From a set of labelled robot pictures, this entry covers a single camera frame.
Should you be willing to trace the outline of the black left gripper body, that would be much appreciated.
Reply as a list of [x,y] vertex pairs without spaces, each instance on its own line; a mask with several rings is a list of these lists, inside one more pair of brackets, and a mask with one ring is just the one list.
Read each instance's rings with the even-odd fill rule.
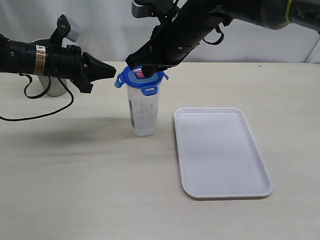
[[60,79],[70,80],[81,93],[90,94],[93,84],[89,73],[91,55],[82,52],[76,45],[51,49],[48,54],[48,75]]

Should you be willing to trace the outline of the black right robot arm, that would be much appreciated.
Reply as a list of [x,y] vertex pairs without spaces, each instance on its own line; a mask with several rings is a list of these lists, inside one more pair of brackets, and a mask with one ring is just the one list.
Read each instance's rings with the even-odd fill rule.
[[179,65],[212,31],[221,32],[233,20],[279,30],[296,24],[320,30],[318,0],[133,0],[135,18],[158,18],[150,39],[126,58],[130,69],[142,67],[145,76]]

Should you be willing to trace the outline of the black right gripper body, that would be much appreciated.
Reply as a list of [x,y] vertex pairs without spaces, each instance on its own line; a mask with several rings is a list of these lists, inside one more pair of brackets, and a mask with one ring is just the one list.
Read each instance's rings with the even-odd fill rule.
[[180,64],[200,42],[195,29],[171,25],[160,29],[150,40],[125,60],[131,69],[167,69]]

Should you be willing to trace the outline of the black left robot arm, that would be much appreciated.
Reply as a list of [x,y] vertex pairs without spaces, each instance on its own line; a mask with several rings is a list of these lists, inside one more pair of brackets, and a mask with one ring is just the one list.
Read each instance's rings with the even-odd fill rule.
[[3,35],[0,36],[0,71],[67,79],[84,94],[91,93],[92,82],[116,75],[115,67],[82,52],[79,46],[20,42]]

